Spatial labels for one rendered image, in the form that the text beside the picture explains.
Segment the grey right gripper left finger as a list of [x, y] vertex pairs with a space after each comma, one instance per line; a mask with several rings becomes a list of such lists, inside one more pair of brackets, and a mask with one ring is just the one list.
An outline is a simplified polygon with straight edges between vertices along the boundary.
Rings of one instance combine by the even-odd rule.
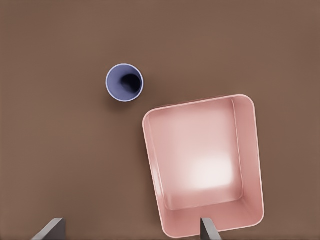
[[31, 240], [66, 240], [66, 221], [64, 218], [52, 219]]

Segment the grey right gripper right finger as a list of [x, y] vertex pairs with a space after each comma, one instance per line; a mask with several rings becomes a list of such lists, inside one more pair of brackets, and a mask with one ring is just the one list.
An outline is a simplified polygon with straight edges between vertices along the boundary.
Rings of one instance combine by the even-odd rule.
[[200, 239], [201, 240], [222, 240], [216, 226], [210, 218], [200, 219]]

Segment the pink box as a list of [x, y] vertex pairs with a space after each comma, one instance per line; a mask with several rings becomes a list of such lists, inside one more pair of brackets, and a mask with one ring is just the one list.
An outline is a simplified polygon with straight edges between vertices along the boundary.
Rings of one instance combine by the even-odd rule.
[[200, 234], [258, 225], [265, 216], [253, 100], [226, 95], [154, 108], [142, 128], [163, 232]]

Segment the blue cup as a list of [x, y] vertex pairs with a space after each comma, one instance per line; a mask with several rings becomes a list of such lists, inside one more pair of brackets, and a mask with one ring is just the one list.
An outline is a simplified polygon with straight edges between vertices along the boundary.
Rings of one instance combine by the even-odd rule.
[[108, 93], [119, 102], [137, 99], [144, 89], [140, 70], [128, 63], [113, 66], [107, 73], [105, 85]]

